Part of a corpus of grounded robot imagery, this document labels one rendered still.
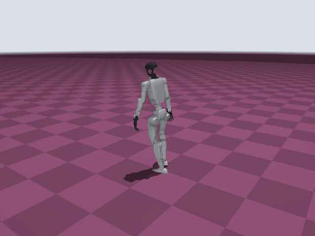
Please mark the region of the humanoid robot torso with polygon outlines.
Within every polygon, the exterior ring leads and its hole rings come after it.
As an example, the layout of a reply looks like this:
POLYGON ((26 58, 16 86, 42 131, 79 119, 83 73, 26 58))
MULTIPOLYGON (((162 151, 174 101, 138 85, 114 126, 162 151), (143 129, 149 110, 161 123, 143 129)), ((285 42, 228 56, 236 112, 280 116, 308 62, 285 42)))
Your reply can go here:
POLYGON ((155 111, 153 114, 158 115, 158 120, 163 120, 166 118, 166 110, 162 108, 160 103, 164 102, 165 100, 165 90, 164 90, 164 83, 161 77, 157 79, 148 79, 150 81, 150 87, 147 89, 147 94, 151 104, 154 105, 155 111))

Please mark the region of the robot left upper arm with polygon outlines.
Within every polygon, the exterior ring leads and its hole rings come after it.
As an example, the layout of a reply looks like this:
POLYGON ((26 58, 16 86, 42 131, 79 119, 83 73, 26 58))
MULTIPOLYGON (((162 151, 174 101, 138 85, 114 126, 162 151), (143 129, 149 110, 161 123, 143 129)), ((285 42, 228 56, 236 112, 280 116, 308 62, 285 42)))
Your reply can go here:
POLYGON ((147 89, 150 87, 150 81, 145 81, 141 84, 141 99, 143 100, 143 103, 145 103, 146 95, 147 95, 147 89))

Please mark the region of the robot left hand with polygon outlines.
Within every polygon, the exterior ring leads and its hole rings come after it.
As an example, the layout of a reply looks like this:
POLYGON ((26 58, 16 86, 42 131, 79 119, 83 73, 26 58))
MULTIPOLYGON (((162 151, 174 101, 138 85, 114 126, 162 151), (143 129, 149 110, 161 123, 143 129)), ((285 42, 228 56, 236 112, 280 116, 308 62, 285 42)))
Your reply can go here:
POLYGON ((135 118, 134 118, 134 128, 135 128, 135 130, 139 131, 138 128, 136 127, 137 126, 137 120, 138 120, 138 116, 135 116, 135 118))

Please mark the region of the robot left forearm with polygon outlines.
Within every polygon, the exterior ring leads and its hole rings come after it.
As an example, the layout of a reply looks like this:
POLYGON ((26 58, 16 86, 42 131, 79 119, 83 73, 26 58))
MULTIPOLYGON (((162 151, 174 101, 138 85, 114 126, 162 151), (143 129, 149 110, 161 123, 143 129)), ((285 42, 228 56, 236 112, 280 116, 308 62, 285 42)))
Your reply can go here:
POLYGON ((138 99, 138 102, 137 102, 137 108, 136 108, 136 111, 135 111, 135 114, 134 114, 134 118, 135 118, 135 116, 138 116, 138 117, 139 117, 139 115, 140 115, 140 113, 141 113, 141 110, 142 110, 142 108, 143 108, 142 103, 143 103, 143 100, 142 100, 141 98, 139 98, 139 99, 138 99))

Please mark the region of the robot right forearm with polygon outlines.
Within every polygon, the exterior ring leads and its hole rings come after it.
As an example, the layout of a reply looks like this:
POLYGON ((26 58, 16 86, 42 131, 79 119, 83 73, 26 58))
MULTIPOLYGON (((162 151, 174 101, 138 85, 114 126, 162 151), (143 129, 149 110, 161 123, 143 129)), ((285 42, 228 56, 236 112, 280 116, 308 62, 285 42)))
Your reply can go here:
POLYGON ((168 112, 171 112, 171 103, 170 103, 170 101, 171 101, 171 98, 170 98, 170 97, 167 98, 167 99, 165 99, 166 107, 167 107, 167 109, 168 109, 168 112))

